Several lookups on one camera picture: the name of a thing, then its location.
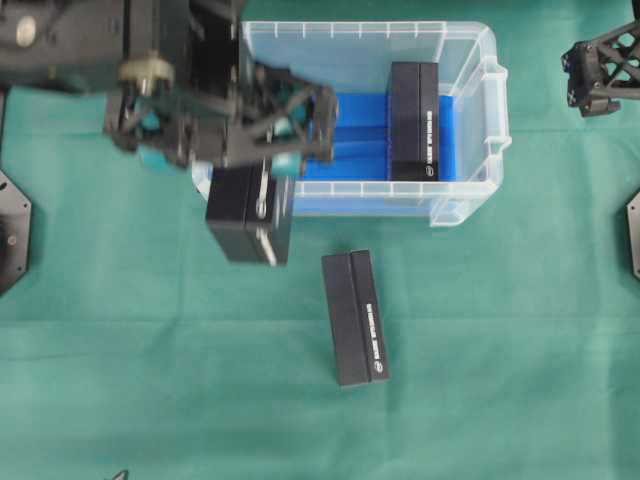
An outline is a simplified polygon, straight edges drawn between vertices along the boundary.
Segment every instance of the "teal component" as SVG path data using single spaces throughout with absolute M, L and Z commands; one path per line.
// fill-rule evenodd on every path
M 138 147 L 138 158 L 145 167 L 156 172 L 166 171 L 169 169 L 169 162 L 163 153 L 149 147 Z
M 291 123 L 287 119 L 279 120 L 274 127 L 274 137 L 288 137 L 292 133 Z M 298 152 L 281 153 L 273 157 L 271 175 L 274 177 L 298 177 L 302 155 Z

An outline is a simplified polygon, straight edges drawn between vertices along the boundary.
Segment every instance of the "table surface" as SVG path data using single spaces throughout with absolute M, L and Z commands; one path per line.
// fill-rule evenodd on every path
M 247 18 L 490 25 L 503 186 L 457 228 L 296 219 L 286 269 L 231 266 L 189 175 L 101 135 L 103 98 L 14 92 L 3 168 L 35 217 L 0 300 L 2 477 L 637 478 L 640 104 L 585 121 L 560 66 L 630 2 L 264 0 Z M 373 252 L 393 378 L 339 390 L 320 257 L 349 249 Z

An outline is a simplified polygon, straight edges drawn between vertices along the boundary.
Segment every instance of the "black mechanical part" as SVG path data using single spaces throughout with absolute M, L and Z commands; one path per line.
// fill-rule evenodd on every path
M 5 0 L 0 7 L 2 83 L 72 93 L 117 88 L 126 3 Z
M 207 223 L 232 262 L 285 265 L 295 182 L 271 177 L 271 162 L 216 170 Z
M 138 145 L 157 149 L 182 168 L 193 160 L 237 168 L 291 152 L 300 152 L 303 160 L 333 159 L 334 91 L 256 63 L 242 34 L 243 3 L 192 1 L 188 12 L 172 12 L 173 22 L 178 19 L 190 29 L 186 82 L 174 78 L 182 70 L 165 61 L 170 56 L 144 56 L 153 52 L 147 44 L 136 49 L 143 56 L 136 53 L 135 60 L 121 66 L 121 79 L 125 67 L 131 67 L 124 75 L 128 88 L 112 93 L 105 116 L 105 132 L 116 145 L 126 151 Z M 142 125 L 151 112 L 159 120 L 154 130 Z M 293 134 L 272 139 L 283 120 Z
M 636 18 L 640 1 L 633 1 Z M 640 100 L 640 21 L 590 41 L 577 42 L 562 56 L 569 74 L 567 103 L 583 117 L 620 110 L 618 99 Z
M 640 280 L 640 192 L 627 205 L 633 275 Z
M 0 295 L 27 271 L 31 202 L 0 171 Z

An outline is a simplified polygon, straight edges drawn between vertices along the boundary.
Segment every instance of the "black metal bracket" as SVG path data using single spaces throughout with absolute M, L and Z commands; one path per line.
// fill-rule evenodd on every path
M 640 192 L 627 204 L 633 275 L 640 280 Z
M 640 100 L 640 21 L 586 42 L 562 56 L 567 103 L 583 117 L 620 110 L 615 99 Z
M 27 271 L 31 202 L 0 171 L 0 295 Z

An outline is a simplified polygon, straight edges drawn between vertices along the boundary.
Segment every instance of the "transparent storage container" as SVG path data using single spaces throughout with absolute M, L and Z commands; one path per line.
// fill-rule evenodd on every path
M 464 222 L 503 179 L 511 144 L 507 70 L 496 40 L 471 22 L 246 22 L 258 61 L 290 68 L 340 93 L 387 91 L 393 61 L 440 64 L 441 95 L 454 97 L 455 182 L 298 182 L 297 215 L 427 216 Z

